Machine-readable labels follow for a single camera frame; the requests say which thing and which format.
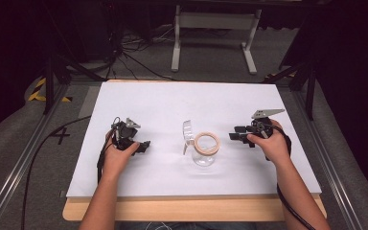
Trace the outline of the glass jar with hinged lid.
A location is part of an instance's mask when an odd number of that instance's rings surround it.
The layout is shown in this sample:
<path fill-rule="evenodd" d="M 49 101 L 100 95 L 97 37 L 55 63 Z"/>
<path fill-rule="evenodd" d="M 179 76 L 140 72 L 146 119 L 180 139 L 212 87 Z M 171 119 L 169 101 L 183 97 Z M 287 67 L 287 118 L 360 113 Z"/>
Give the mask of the glass jar with hinged lid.
<path fill-rule="evenodd" d="M 215 162 L 220 148 L 220 140 L 216 134 L 212 132 L 194 134 L 190 120 L 183 123 L 182 134 L 184 139 L 183 154 L 186 154 L 188 148 L 193 148 L 192 159 L 200 167 L 209 167 Z"/>

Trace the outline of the white metal stand frame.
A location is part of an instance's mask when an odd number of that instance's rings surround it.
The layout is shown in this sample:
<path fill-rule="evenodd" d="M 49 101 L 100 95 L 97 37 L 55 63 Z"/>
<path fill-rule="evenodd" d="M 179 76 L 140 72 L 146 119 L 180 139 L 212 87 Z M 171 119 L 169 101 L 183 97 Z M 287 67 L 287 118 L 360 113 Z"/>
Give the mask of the white metal stand frame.
<path fill-rule="evenodd" d="M 241 44 L 243 56 L 251 75 L 257 74 L 257 67 L 252 57 L 251 46 L 261 19 L 261 10 L 251 14 L 215 13 L 215 12 L 186 12 L 181 7 L 175 7 L 174 17 L 174 46 L 172 51 L 173 72 L 179 70 L 180 61 L 180 30 L 185 29 L 219 29 L 219 30 L 245 30 L 249 36 Z"/>

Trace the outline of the person's right hand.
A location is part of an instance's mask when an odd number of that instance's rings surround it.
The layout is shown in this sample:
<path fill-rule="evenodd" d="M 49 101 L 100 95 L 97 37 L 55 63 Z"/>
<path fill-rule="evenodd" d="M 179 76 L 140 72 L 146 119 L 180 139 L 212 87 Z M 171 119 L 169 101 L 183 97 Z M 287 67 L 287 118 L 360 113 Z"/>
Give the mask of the person's right hand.
<path fill-rule="evenodd" d="M 277 169 L 288 167 L 291 164 L 286 138 L 279 130 L 273 129 L 273 134 L 267 139 L 254 134 L 248 134 L 247 139 L 258 145 Z"/>

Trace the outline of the person's left hand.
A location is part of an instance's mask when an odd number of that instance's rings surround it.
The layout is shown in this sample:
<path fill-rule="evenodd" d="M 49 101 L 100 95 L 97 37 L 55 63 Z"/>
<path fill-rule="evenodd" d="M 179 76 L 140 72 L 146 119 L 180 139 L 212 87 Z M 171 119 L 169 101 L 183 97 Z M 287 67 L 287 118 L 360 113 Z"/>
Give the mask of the person's left hand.
<path fill-rule="evenodd" d="M 139 148 L 140 144 L 133 142 L 127 149 L 117 149 L 111 139 L 111 132 L 106 134 L 104 163 L 101 181 L 116 180 L 127 165 L 129 157 Z"/>

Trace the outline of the white table mat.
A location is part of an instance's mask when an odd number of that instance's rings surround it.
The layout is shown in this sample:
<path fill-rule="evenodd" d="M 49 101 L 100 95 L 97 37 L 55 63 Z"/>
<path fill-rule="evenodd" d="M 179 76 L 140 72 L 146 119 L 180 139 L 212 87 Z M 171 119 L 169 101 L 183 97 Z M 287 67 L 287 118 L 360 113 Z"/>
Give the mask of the white table mat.
<path fill-rule="evenodd" d="M 260 148 L 233 141 L 236 126 L 247 126 L 260 109 L 274 109 L 291 140 L 291 159 L 310 192 L 321 188 L 273 84 L 207 82 L 116 82 L 102 84 L 68 190 L 90 197 L 97 187 L 97 162 L 106 133 L 116 118 L 140 128 L 135 138 L 149 142 L 132 156 L 119 180 L 118 196 L 260 196 L 276 192 L 274 165 Z M 200 167 L 193 148 L 184 146 L 182 125 L 209 131 L 220 140 L 215 162 Z"/>

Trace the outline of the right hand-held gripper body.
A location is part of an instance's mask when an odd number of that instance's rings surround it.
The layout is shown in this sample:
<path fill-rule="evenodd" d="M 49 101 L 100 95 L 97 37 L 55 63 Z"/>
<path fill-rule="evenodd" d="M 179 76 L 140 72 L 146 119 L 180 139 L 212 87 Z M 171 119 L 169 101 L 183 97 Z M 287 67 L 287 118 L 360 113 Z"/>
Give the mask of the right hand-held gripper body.
<path fill-rule="evenodd" d="M 278 129 L 273 125 L 270 116 L 284 112 L 284 109 L 258 109 L 252 115 L 251 133 L 261 138 L 268 139 L 274 129 Z"/>

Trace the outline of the yellow black floor tape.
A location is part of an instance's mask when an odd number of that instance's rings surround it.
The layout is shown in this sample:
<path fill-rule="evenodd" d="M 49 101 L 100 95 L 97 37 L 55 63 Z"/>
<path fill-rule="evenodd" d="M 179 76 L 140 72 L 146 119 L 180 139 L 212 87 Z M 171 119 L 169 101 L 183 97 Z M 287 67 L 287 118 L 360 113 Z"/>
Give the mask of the yellow black floor tape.
<path fill-rule="evenodd" d="M 29 96 L 28 101 L 41 101 L 41 102 L 46 102 L 46 97 L 43 95 L 40 95 L 40 91 L 43 88 L 43 86 L 46 83 L 46 78 L 41 78 L 37 84 L 34 87 L 34 90 L 32 91 L 31 95 Z M 70 103 L 73 101 L 73 97 L 63 97 L 61 99 L 62 102 L 64 103 Z"/>

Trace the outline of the black floor tape mark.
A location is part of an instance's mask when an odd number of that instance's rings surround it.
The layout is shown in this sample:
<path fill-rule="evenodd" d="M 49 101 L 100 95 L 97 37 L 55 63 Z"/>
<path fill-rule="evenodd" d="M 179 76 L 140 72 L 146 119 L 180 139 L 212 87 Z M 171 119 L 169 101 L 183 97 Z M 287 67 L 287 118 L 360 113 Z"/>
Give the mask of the black floor tape mark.
<path fill-rule="evenodd" d="M 66 126 L 61 127 L 60 129 L 57 129 L 56 132 L 52 134 L 52 137 L 57 138 L 57 143 L 59 145 L 61 145 L 63 140 L 69 136 L 70 136 L 70 133 L 67 132 Z"/>

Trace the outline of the black tripod stand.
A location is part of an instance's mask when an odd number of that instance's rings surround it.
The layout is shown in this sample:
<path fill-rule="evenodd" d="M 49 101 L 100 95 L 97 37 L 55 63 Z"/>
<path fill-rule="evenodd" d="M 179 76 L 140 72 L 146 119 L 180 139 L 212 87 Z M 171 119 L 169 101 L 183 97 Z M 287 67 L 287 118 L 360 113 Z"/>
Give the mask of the black tripod stand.
<path fill-rule="evenodd" d="M 60 86 L 66 86 L 71 82 L 72 78 L 70 71 L 67 69 L 68 66 L 71 66 L 76 72 L 85 75 L 93 81 L 105 81 L 104 78 L 95 74 L 93 71 L 67 57 L 59 54 L 50 55 L 46 63 L 44 75 L 46 79 L 46 102 L 44 114 L 48 114 L 55 104 L 55 80 L 59 82 Z"/>
<path fill-rule="evenodd" d="M 316 72 L 313 65 L 309 62 L 300 62 L 293 66 L 290 66 L 286 70 L 283 70 L 277 74 L 269 74 L 263 83 L 275 83 L 289 75 L 293 74 L 294 77 L 288 84 L 288 88 L 291 91 L 301 91 L 303 86 L 307 86 L 307 93 L 305 99 L 305 112 L 308 118 L 312 121 L 312 107 L 313 107 L 313 97 L 314 89 L 316 83 Z"/>

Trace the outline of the aluminium floor rail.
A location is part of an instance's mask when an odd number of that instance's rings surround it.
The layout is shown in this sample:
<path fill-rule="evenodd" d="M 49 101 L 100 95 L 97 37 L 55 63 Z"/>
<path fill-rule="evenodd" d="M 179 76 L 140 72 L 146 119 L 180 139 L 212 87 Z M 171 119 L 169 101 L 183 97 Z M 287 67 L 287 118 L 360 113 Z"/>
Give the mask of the aluminium floor rail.
<path fill-rule="evenodd" d="M 319 135 L 319 132 L 312 120 L 309 119 L 305 110 L 305 101 L 299 92 L 292 92 L 293 99 L 302 114 L 306 127 L 309 130 L 310 136 L 313 139 L 315 147 L 318 151 L 317 158 L 321 167 L 327 177 L 328 183 L 333 192 L 333 196 L 337 202 L 339 210 L 347 224 L 349 230 L 363 230 L 357 213 L 354 210 L 351 200 L 349 199 L 346 189 L 340 180 L 340 177 L 334 167 L 334 164 L 325 148 L 325 145 Z"/>
<path fill-rule="evenodd" d="M 2 213 L 11 200 L 12 195 L 15 192 L 18 184 L 20 183 L 25 171 L 30 166 L 33 158 L 33 153 L 37 150 L 37 146 L 42 138 L 43 132 L 45 131 L 50 119 L 52 118 L 55 110 L 57 109 L 62 100 L 62 97 L 65 95 L 67 90 L 67 84 L 61 84 L 57 87 L 57 90 L 54 93 L 51 107 L 48 109 L 46 114 L 43 114 L 40 117 L 40 120 L 34 128 L 31 138 L 21 152 L 11 172 L 7 176 L 4 185 L 0 190 L 0 217 L 2 216 Z"/>

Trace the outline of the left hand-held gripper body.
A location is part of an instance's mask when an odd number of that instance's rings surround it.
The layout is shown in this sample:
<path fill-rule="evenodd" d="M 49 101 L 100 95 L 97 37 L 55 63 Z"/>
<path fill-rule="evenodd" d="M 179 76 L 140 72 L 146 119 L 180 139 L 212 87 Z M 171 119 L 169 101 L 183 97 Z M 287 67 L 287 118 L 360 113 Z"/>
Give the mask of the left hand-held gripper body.
<path fill-rule="evenodd" d="M 122 121 L 119 117 L 116 117 L 111 125 L 113 145 L 118 150 L 126 150 L 133 143 L 133 138 L 140 127 L 140 125 L 130 118 L 126 118 L 125 121 Z"/>

